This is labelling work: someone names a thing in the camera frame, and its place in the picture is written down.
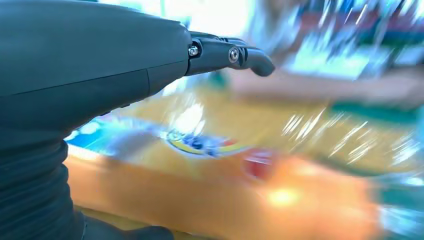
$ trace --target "printed logo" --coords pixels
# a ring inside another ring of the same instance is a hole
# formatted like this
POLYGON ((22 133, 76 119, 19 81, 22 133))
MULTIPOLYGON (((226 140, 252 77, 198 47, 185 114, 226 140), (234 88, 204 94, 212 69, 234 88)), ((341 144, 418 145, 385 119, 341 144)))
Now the printed logo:
POLYGON ((230 156, 248 149, 228 138, 182 133, 176 130, 168 132, 166 141, 179 152, 198 158, 230 156))

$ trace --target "bright light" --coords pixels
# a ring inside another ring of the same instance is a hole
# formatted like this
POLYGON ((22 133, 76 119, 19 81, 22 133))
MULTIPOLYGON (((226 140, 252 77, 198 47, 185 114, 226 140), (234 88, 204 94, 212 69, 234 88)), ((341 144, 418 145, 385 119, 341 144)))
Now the bright light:
POLYGON ((280 189, 269 194, 269 201, 278 207, 293 204, 299 195, 290 189, 280 189))

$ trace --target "robotic finger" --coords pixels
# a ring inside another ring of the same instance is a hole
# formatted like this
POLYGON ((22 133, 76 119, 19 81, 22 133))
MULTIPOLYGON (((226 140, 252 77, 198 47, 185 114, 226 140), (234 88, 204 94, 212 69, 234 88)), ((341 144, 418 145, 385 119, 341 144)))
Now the robotic finger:
POLYGON ((241 39, 199 32, 191 35, 193 43, 188 49, 189 65, 186 76, 232 68, 251 69, 255 74, 267 77, 275 70, 270 57, 264 51, 248 46, 241 39))

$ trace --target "prosthetic arm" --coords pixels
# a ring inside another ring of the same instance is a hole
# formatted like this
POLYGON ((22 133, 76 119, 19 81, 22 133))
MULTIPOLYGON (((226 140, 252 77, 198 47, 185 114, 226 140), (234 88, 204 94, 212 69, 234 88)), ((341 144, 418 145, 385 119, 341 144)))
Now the prosthetic arm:
POLYGON ((274 70, 240 39, 120 6, 0 0, 0 23, 0 239, 171 239, 157 228, 151 238, 121 232, 75 211, 63 138, 183 76, 274 70))

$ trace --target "blue label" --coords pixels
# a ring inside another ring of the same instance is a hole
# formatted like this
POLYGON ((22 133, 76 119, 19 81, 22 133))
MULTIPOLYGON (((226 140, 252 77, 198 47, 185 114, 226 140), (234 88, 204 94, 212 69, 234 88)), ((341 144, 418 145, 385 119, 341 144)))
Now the blue label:
POLYGON ((143 139, 155 126, 131 118, 95 118, 74 130, 65 141, 73 146, 84 148, 106 156, 116 156, 123 150, 129 138, 143 139))

